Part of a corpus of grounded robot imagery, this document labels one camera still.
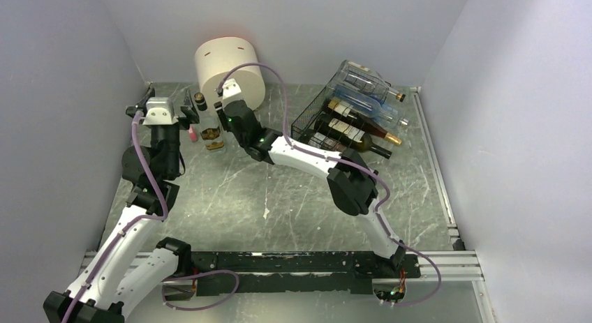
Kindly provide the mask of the clear square glass bottle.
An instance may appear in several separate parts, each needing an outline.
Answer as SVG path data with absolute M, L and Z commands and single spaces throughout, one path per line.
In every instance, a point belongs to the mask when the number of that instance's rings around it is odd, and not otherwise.
M 351 60 L 342 61 L 331 83 L 343 84 L 380 104 L 406 99 L 406 94 L 396 90 L 380 73 Z

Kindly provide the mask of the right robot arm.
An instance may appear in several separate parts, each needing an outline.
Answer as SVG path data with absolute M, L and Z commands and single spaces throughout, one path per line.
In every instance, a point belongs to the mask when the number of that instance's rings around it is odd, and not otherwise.
M 406 248 L 381 210 L 376 187 L 380 179 L 357 151 L 326 151 L 264 128 L 244 100 L 227 105 L 217 102 L 214 109 L 224 130 L 234 135 L 252 159 L 291 167 L 324 180 L 337 209 L 352 216 L 365 232 L 378 271 L 392 277 L 402 270 Z

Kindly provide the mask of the clear bottle gold black label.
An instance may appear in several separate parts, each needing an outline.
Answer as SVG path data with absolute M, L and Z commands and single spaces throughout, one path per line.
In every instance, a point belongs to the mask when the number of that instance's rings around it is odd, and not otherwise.
M 215 113 L 208 109 L 205 96 L 197 92 L 193 99 L 200 117 L 199 134 L 206 150 L 212 153 L 222 153 L 225 151 L 225 142 L 222 136 L 222 130 L 219 118 Z

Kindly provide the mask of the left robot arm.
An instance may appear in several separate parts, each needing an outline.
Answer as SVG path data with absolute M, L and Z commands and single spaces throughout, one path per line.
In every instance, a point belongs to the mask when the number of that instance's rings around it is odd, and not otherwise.
M 125 322 L 166 278 L 195 272 L 190 245 L 169 237 L 129 271 L 149 235 L 168 218 L 179 192 L 173 180 L 186 171 L 179 132 L 199 122 L 188 89 L 180 110 L 176 114 L 172 100 L 156 96 L 154 87 L 126 108 L 133 119 L 132 145 L 122 156 L 122 178 L 133 187 L 92 261 L 65 291 L 47 296 L 43 310 L 49 322 Z

